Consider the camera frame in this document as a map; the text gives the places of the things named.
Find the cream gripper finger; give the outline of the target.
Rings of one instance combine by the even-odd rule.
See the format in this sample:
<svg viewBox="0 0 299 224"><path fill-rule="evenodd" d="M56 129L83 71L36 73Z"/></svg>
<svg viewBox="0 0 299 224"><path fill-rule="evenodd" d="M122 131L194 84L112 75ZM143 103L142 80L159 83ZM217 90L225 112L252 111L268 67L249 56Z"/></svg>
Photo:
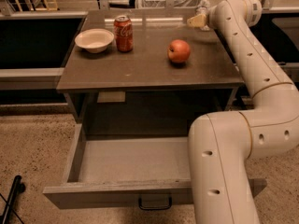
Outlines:
<svg viewBox="0 0 299 224"><path fill-rule="evenodd" d="M199 14L187 19L187 25L193 28L204 28L207 25L206 14Z"/></svg>

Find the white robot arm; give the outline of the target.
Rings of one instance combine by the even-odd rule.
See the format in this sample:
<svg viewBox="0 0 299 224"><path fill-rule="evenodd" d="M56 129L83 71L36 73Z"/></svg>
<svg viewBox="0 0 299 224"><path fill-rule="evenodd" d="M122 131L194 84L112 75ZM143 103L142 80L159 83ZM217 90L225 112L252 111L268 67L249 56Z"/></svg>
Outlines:
<svg viewBox="0 0 299 224"><path fill-rule="evenodd" d="M188 20L221 33L253 104L192 123L188 154L197 224L260 224L245 162L299 145L299 90L251 32L261 16L259 0L224 0Z"/></svg>

